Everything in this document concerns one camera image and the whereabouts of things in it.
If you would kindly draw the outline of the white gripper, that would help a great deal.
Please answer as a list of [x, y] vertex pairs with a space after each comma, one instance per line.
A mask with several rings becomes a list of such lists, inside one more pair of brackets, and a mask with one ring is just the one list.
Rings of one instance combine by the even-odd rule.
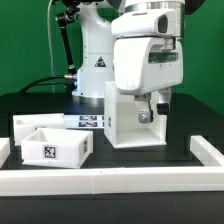
[[176, 42], [174, 50], [165, 50], [166, 42], [165, 38], [124, 38], [114, 45], [115, 83], [121, 94], [135, 95], [140, 123], [154, 119], [149, 92], [159, 90], [157, 113], [167, 115], [172, 96], [169, 87], [183, 80], [181, 43]]

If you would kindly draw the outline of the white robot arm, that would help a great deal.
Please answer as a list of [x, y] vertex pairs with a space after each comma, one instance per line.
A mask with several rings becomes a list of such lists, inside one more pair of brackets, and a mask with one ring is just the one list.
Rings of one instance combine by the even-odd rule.
[[76, 94], [112, 103], [108, 81], [123, 96], [139, 100], [159, 93], [157, 113], [166, 115], [170, 88], [182, 82], [183, 19], [205, 0], [105, 0], [121, 16], [104, 23], [97, 5], [81, 5], [83, 64], [78, 70]]

